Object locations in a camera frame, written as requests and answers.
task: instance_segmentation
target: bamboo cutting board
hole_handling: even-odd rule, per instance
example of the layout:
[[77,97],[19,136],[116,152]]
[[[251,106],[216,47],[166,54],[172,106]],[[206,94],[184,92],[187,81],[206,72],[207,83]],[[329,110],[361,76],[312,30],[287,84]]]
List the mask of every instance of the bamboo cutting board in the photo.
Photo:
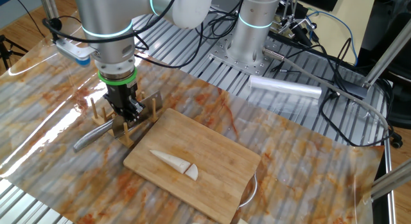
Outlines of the bamboo cutting board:
[[[150,150],[196,164],[197,181],[180,174]],[[253,151],[169,108],[124,165],[215,221],[230,223],[260,160]]]

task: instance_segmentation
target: gray cable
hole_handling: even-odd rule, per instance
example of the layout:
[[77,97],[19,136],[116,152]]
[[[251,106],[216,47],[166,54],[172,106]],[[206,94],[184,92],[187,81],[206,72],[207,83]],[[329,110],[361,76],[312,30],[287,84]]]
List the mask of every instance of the gray cable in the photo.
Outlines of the gray cable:
[[297,71],[301,72],[302,74],[310,77],[311,79],[313,79],[313,80],[315,80],[319,83],[322,83],[323,85],[327,86],[329,89],[331,89],[335,92],[338,92],[339,94],[345,96],[346,98],[352,100],[353,102],[355,102],[355,103],[361,105],[362,107],[374,112],[381,119],[381,122],[383,123],[384,134],[388,134],[388,129],[389,129],[388,122],[385,119],[385,117],[383,116],[383,114],[381,114],[376,108],[374,108],[371,105],[369,105],[368,103],[366,103],[366,102],[364,102],[364,101],[362,101],[362,100],[360,100],[360,99],[358,99],[358,98],[356,98],[356,97],[354,97],[354,96],[338,89],[337,87],[335,87],[334,85],[326,82],[325,80],[322,80],[322,79],[318,78],[317,76],[314,76],[313,74],[305,71],[302,67],[298,66],[297,64],[295,64],[291,60],[289,60],[287,58],[283,58],[283,61],[290,64],[292,67],[294,67]]

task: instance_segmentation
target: metal grating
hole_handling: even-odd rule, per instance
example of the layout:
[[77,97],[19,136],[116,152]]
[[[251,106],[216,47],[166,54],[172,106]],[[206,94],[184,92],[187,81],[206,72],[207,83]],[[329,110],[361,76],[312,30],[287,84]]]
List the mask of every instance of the metal grating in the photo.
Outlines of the metal grating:
[[[207,17],[205,23],[214,19],[216,15]],[[134,26],[144,26],[149,20],[149,15],[144,15],[134,19]],[[217,32],[223,32],[228,23],[219,24]],[[154,58],[166,62],[170,65],[179,65],[191,58],[198,45],[198,34],[193,30],[182,30],[172,24],[161,20],[150,31],[146,31],[141,37],[151,47],[146,53]],[[278,41],[271,40],[274,45],[271,47],[275,51],[283,55],[288,55],[298,51],[297,49],[282,44]],[[203,40],[200,52],[195,60],[183,67],[181,70],[205,80],[213,85],[227,90],[231,94],[237,95],[244,99],[249,96],[247,91],[248,74],[245,74],[237,69],[233,69],[225,64],[222,64],[209,56],[210,49],[214,46],[217,40]],[[322,57],[315,56],[310,53],[301,53],[292,58],[292,60],[299,64],[305,70],[321,76],[325,79],[332,78],[332,71],[329,65]],[[289,82],[304,83],[308,85],[320,86],[319,83],[301,76],[300,73],[273,73],[271,69],[279,64],[274,61],[267,67],[263,76],[268,78],[275,78],[278,80],[286,80]],[[290,66],[284,65],[283,69],[290,69]],[[350,82],[357,82],[361,76],[349,71],[341,69],[343,78]],[[386,101],[383,98],[381,89],[373,87],[370,89],[366,102],[372,106],[380,109],[384,114],[386,111]],[[345,142],[342,138],[317,115],[318,109],[315,107],[308,107],[305,109],[293,112],[284,112],[281,108],[268,107],[271,111],[289,119],[309,129],[312,129],[322,135],[325,135],[338,142]],[[363,108],[357,107],[345,99],[336,99],[328,103],[324,110],[330,119],[343,132],[358,144],[366,144],[380,139],[383,130],[375,122],[372,116]],[[387,171],[390,170],[389,146],[386,148],[387,153]],[[390,195],[390,217],[394,218],[393,198]],[[53,209],[50,209],[43,203],[36,200],[34,197],[26,194],[24,191],[15,187],[9,181],[0,178],[0,223],[72,223],[66,218],[59,215]]]

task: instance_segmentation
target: white food piece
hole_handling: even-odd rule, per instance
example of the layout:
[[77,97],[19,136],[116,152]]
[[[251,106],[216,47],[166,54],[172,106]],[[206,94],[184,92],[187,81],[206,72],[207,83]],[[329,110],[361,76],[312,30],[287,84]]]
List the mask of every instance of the white food piece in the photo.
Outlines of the white food piece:
[[186,171],[186,175],[189,176],[191,179],[193,179],[194,181],[197,180],[198,177],[198,169],[197,166],[195,164],[193,164],[187,171]]
[[181,174],[183,174],[188,169],[188,167],[190,167],[190,162],[180,159],[178,157],[174,157],[173,155],[163,153],[157,150],[150,150],[150,152]]

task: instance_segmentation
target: transparent plastic cover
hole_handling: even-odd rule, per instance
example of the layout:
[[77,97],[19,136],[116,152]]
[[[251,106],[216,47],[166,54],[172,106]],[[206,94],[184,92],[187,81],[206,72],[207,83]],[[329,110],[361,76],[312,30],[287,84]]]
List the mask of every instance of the transparent plastic cover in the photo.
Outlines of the transparent plastic cover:
[[[65,28],[81,36],[78,25]],[[173,108],[261,155],[256,196],[233,223],[372,223],[383,147],[339,144],[177,69],[136,67],[139,91],[161,91],[159,115]],[[213,223],[126,169],[130,149],[111,135],[74,153],[96,127],[91,98],[111,111],[106,91],[94,64],[79,67],[49,39],[33,48],[0,77],[0,177],[76,223]]]

